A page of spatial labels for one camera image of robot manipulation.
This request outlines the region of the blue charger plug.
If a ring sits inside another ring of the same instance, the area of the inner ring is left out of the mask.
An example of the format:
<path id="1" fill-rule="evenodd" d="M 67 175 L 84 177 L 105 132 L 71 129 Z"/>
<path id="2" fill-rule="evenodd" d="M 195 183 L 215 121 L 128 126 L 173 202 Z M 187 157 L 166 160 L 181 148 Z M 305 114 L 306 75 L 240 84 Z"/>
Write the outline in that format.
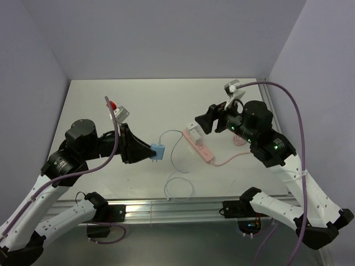
<path id="1" fill-rule="evenodd" d="M 150 148 L 155 151 L 155 155 L 151 157 L 152 162 L 161 161 L 164 157 L 165 146 L 163 144 L 151 144 Z"/>

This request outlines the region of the white charger plug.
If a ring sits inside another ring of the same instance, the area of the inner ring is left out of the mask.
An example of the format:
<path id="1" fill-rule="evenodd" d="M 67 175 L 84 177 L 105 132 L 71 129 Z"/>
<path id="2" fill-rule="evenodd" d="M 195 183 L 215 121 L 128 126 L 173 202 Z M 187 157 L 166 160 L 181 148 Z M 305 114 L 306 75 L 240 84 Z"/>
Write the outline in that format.
<path id="1" fill-rule="evenodd" d="M 196 131 L 195 129 L 193 129 L 189 132 L 189 136 L 190 136 L 192 143 L 194 145 L 200 145 L 202 143 L 202 137 L 199 134 L 199 132 Z"/>
<path id="2" fill-rule="evenodd" d="M 197 132 L 200 132 L 200 125 L 196 122 L 191 122 L 188 123 L 185 129 L 187 132 L 190 132 L 191 130 L 196 130 Z"/>

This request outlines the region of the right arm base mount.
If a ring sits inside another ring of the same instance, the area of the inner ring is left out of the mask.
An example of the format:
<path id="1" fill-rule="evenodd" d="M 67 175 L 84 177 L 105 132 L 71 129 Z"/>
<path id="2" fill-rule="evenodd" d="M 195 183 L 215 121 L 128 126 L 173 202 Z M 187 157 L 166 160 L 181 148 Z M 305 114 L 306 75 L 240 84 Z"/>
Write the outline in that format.
<path id="1" fill-rule="evenodd" d="M 225 219 L 236 219 L 238 229 L 245 234 L 258 234 L 262 231 L 262 217 L 265 214 L 255 212 L 244 201 L 223 201 L 219 214 Z"/>

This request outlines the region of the pink power strip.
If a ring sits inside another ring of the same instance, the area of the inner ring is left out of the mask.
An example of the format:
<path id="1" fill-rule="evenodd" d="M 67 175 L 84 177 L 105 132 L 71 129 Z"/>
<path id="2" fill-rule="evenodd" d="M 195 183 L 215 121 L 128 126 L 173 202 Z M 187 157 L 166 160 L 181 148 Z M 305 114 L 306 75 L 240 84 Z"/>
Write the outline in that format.
<path id="1" fill-rule="evenodd" d="M 210 163 L 215 158 L 213 153 L 205 144 L 197 145 L 193 142 L 189 133 L 186 130 L 182 131 L 183 137 L 190 144 L 190 146 L 197 152 L 197 154 L 206 162 Z"/>

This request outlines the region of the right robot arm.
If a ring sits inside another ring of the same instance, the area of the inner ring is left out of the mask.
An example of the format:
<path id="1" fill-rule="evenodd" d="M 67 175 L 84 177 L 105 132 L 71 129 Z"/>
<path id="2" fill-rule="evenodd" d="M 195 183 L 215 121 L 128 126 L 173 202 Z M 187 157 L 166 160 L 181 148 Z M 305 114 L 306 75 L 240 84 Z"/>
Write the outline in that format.
<path id="1" fill-rule="evenodd" d="M 303 243 L 318 250 L 331 243 L 354 214 L 335 204 L 312 176 L 302 169 L 301 159 L 289 140 L 272 128 L 273 113 L 262 101 L 249 101 L 238 112 L 237 104 L 212 104 L 195 121 L 206 134 L 230 130 L 247 141 L 250 151 L 273 172 L 292 193 L 298 206 L 275 199 L 259 188 L 251 187 L 239 199 L 246 216 L 265 214 L 292 228 Z"/>

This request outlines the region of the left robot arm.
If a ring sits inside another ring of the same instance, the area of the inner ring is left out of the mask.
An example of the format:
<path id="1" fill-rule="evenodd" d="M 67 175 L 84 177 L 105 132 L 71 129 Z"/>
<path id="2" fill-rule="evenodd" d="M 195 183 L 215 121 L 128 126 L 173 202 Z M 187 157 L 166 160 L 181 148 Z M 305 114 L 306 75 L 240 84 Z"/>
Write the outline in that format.
<path id="1" fill-rule="evenodd" d="M 72 208 L 50 219 L 44 216 L 72 187 L 87 161 L 120 155 L 124 163 L 137 163 L 156 156 L 150 145 L 130 131 L 128 124 L 98 136 L 89 119 L 75 121 L 65 139 L 42 167 L 28 196 L 1 225 L 1 265 L 32 265 L 52 241 L 84 222 L 107 224 L 111 220 L 108 201 L 96 192 L 87 193 Z"/>

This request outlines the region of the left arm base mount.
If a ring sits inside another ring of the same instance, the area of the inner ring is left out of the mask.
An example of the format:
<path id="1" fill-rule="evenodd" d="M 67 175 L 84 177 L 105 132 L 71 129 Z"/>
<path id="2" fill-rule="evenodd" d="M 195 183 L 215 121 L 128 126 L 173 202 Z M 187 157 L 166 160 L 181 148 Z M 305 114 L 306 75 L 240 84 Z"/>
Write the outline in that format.
<path id="1" fill-rule="evenodd" d="M 126 214 L 126 205 L 118 204 L 118 205 L 107 205 L 103 209 L 99 210 L 98 214 L 95 214 L 94 218 L 89 222 L 97 222 L 97 223 L 120 223 L 125 219 Z M 92 224 L 87 225 L 86 233 L 89 238 L 106 238 L 109 233 L 113 230 L 113 226 L 111 225 L 98 225 Z"/>

